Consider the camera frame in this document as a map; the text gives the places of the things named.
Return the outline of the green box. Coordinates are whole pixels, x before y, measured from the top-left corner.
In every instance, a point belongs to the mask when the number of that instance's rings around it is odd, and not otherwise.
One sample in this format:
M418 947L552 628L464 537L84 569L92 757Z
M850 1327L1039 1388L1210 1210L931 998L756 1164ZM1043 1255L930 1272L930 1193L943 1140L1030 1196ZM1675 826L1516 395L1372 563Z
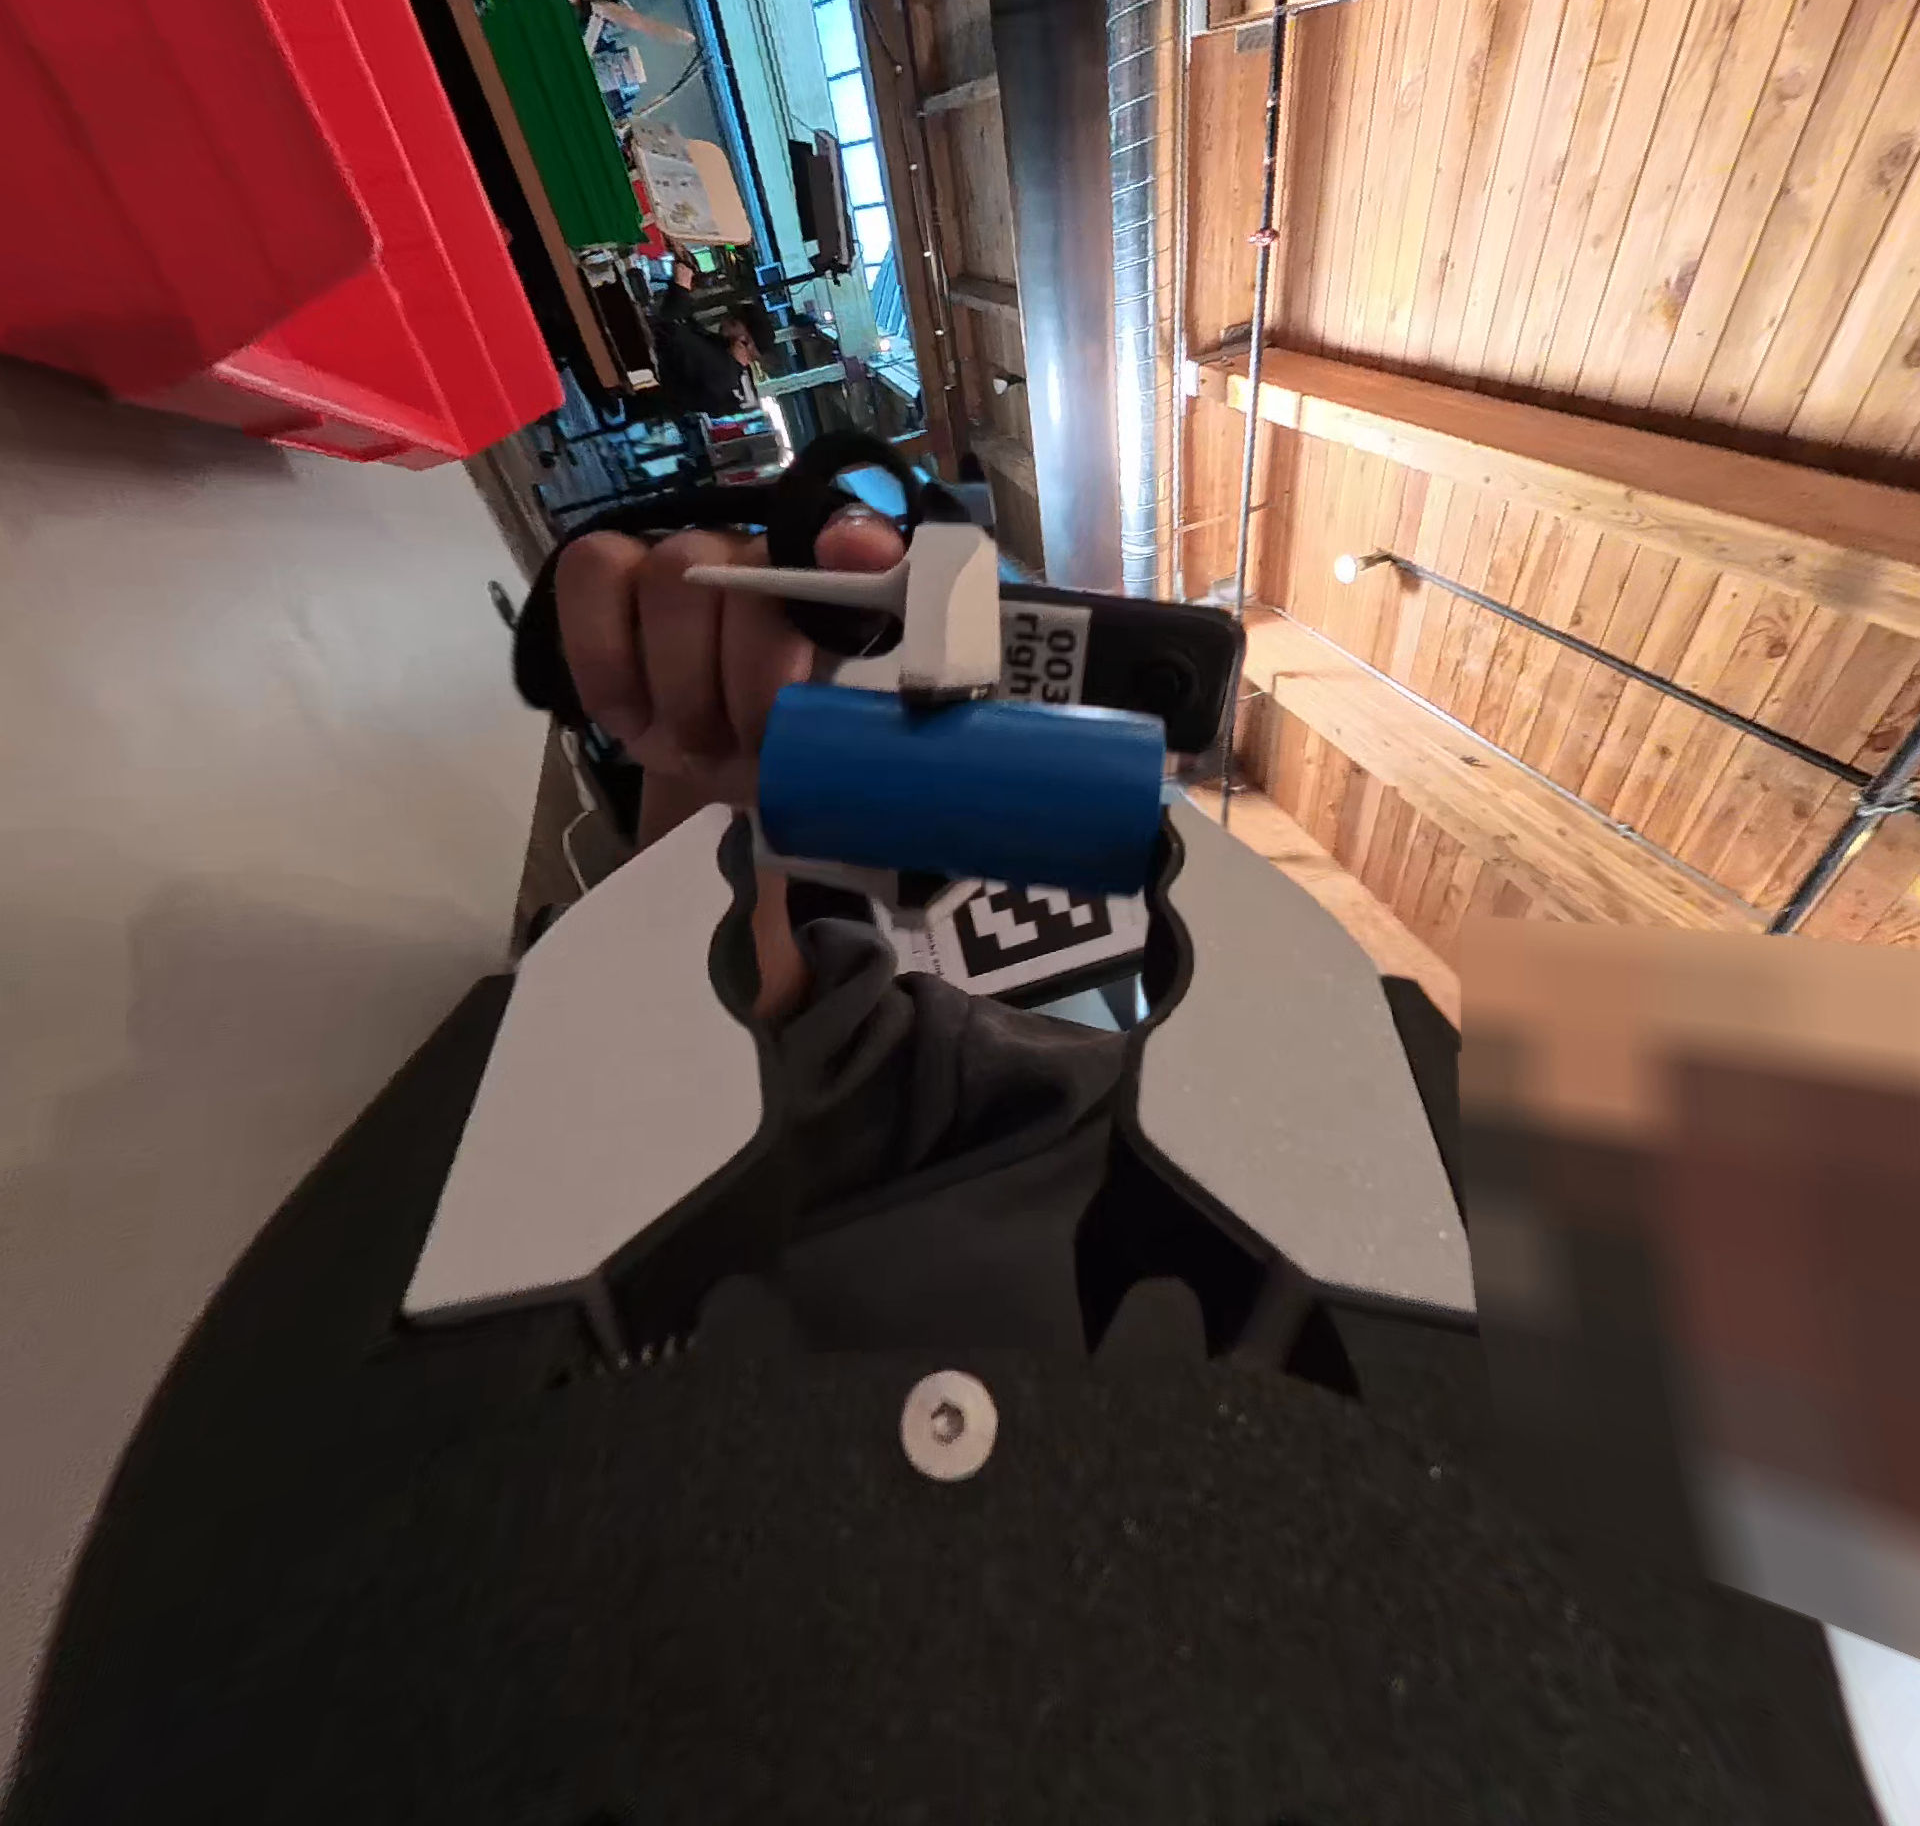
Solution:
M487 0L481 24L566 247L637 247L640 205L571 0Z

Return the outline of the printed marker board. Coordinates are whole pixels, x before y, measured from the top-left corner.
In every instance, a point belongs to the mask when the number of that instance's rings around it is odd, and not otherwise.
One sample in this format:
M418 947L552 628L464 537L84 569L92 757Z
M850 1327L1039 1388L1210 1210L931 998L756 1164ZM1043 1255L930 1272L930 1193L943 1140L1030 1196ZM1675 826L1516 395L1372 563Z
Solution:
M1069 893L992 878L937 885L920 907L870 899L900 973L1033 1009L1138 976L1151 938L1139 893Z

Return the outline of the red plastic bin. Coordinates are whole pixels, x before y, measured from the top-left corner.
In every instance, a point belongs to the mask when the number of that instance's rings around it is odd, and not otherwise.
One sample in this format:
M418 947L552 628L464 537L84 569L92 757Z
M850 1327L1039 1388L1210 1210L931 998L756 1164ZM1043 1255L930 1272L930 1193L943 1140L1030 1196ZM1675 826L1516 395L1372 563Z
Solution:
M3 358L352 465L561 403L411 0L3 0Z

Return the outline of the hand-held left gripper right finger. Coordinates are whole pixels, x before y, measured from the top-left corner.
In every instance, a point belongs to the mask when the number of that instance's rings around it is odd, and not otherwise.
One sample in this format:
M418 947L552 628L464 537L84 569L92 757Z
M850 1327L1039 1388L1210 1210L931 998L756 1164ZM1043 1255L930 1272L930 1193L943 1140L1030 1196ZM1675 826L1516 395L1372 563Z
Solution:
M1372 953L1194 802L1165 805L1174 994L1139 1136L1313 1293L1476 1319L1451 1176Z

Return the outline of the silver ventilation duct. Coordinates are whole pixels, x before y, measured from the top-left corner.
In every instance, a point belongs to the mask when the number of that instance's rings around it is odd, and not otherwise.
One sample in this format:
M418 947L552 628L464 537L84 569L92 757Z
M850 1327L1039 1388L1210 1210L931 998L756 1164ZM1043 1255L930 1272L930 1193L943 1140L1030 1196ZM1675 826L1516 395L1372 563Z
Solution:
M1162 595L1178 0L987 0L1052 585Z

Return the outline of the person's right hand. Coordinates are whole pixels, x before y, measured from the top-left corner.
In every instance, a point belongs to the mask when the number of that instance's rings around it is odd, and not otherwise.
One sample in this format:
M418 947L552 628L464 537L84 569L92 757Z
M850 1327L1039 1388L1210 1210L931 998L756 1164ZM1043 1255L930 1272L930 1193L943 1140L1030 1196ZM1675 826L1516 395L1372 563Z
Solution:
M767 563L767 537L732 527L658 544L591 529L560 552L566 669L587 721L640 771L637 851L706 805L753 805L767 715L816 673L784 601L693 578Z

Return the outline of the blue wooden cylinder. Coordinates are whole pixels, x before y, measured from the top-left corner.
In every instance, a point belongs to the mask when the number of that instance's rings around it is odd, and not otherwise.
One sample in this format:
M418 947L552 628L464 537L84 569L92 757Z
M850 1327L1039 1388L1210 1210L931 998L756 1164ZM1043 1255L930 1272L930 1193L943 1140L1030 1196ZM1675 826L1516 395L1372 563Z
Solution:
M794 861L1138 896L1165 754L1162 721L1138 709L784 684L756 813Z

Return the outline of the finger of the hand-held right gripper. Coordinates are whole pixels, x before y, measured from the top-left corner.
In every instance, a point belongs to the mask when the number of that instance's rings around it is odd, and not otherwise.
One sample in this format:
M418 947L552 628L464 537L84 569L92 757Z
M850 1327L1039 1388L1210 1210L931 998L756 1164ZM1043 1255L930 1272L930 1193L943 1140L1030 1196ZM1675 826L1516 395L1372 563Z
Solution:
M973 521L922 521L883 573L694 565L685 585L779 604L825 656L832 684L892 692L911 707L986 701L1000 684L995 541Z

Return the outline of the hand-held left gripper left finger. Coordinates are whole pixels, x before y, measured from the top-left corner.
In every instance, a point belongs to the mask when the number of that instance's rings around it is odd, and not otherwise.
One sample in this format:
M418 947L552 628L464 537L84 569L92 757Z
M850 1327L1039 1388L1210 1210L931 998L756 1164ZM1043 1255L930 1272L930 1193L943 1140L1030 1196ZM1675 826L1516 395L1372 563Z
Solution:
M712 966L753 890L753 823L715 805L526 947L404 1289L411 1324L530 1303L620 1319L616 1255L761 1132L761 1053Z

